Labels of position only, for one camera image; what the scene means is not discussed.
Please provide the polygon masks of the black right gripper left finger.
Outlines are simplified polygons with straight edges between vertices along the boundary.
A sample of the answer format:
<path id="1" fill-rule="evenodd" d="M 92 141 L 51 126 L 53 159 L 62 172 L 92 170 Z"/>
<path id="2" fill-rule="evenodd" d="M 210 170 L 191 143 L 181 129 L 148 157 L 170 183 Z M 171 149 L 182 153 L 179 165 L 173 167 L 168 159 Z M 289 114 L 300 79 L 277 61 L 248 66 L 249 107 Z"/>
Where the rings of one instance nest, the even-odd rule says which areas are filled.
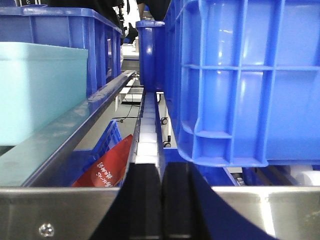
<path id="1" fill-rule="evenodd" d="M 160 240 L 161 181 L 152 163 L 131 163 L 125 181 L 91 240 Z"/>

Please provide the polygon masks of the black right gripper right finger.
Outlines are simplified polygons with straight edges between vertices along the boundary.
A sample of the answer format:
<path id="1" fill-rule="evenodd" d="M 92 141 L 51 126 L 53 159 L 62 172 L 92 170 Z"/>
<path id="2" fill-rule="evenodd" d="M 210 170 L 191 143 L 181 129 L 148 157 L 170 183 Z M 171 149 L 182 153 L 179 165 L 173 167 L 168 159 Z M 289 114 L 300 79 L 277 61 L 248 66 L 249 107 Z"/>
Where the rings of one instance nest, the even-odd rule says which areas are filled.
<path id="1" fill-rule="evenodd" d="M 271 240 L 204 180 L 191 163 L 170 162 L 162 182 L 165 240 Z"/>

